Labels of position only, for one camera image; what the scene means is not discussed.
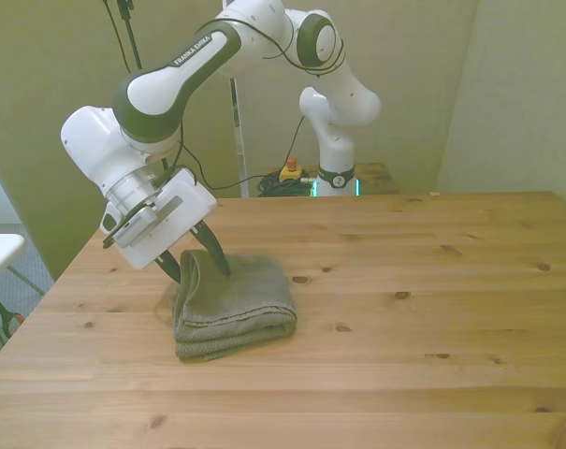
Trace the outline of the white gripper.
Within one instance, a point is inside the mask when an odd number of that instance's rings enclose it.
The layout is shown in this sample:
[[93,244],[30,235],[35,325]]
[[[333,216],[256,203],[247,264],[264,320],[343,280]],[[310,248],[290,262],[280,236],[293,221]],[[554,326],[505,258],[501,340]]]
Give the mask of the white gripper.
[[213,265],[229,276],[223,248],[202,221],[215,207],[215,197],[183,168],[116,232],[115,245],[132,268],[144,269],[155,260],[171,280],[181,283],[179,262],[168,250],[193,228]]

